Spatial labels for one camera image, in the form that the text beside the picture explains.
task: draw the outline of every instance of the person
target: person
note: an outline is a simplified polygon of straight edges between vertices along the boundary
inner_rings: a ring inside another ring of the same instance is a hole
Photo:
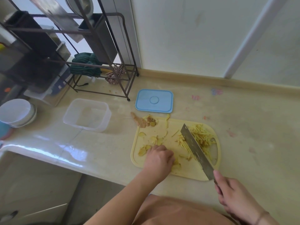
[[[237,224],[213,209],[192,202],[150,194],[171,172],[173,152],[165,146],[148,150],[143,170],[85,225]],[[279,224],[236,179],[214,171],[219,202],[227,213],[250,225]]]

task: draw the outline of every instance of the checkered cloth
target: checkered cloth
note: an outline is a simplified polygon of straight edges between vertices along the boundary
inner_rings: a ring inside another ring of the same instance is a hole
[[[126,71],[125,71],[125,68],[123,67],[123,64],[121,64],[121,65],[115,67],[115,72],[116,72],[116,74],[118,75],[119,78],[120,78],[122,75],[124,75],[124,74],[126,73]],[[108,77],[115,77],[115,75],[114,75],[113,72],[108,72],[108,73],[106,74],[106,76],[108,76]],[[108,83],[114,84],[114,85],[116,85],[116,84],[119,83],[117,79],[105,79],[105,80],[106,80]]]

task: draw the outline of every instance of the green striped cloth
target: green striped cloth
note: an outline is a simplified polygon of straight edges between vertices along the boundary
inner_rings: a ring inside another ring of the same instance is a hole
[[[93,65],[102,65],[103,63],[99,62],[94,53],[79,53],[74,55],[72,62],[83,63],[83,64],[93,64]],[[101,75],[100,68],[89,67],[82,65],[71,65],[70,72],[74,75],[86,75],[99,77]]]

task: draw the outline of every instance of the cleaver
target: cleaver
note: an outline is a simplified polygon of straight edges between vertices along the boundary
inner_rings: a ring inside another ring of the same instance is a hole
[[[212,167],[208,158],[205,156],[201,147],[199,146],[199,144],[197,143],[192,133],[189,131],[188,127],[185,124],[183,124],[180,132],[184,137],[186,143],[188,144],[189,148],[191,149],[192,153],[197,158],[198,162],[203,168],[203,171],[207,176],[208,180],[214,180],[214,168]]]

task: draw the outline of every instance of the kitchen counter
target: kitchen counter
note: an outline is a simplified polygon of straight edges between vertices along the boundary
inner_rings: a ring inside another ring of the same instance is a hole
[[[102,79],[85,87],[122,94],[119,86],[108,85]],[[137,129],[130,112],[140,117],[149,114],[135,109],[137,92],[143,88],[172,91],[171,118],[203,122],[215,130],[222,151],[220,171],[239,179],[279,223],[296,224],[300,220],[298,97],[141,76],[133,83],[129,94],[131,102],[125,98],[73,90],[69,90],[55,108],[33,101],[38,107],[36,120],[16,129],[0,153],[9,150],[127,185],[141,170],[130,160]],[[62,122],[66,109],[75,98],[108,103],[112,116],[104,132],[80,130]],[[153,193],[222,210],[213,181],[169,175]]]

